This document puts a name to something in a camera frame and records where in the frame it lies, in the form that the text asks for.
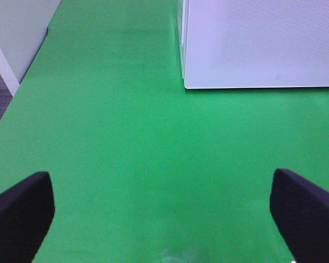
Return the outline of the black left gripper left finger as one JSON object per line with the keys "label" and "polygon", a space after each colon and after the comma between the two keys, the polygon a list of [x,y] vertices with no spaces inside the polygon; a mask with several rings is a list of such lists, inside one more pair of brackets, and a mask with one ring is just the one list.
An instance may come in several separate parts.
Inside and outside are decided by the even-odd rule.
{"label": "black left gripper left finger", "polygon": [[32,262],[55,214],[52,181],[36,172],[0,194],[0,262]]}

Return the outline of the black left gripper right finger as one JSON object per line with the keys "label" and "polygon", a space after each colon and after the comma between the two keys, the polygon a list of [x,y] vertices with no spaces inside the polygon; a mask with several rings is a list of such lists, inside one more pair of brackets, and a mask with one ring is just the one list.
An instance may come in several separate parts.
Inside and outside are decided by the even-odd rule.
{"label": "black left gripper right finger", "polygon": [[329,262],[329,192],[288,169],[274,172],[269,208],[296,262]]}

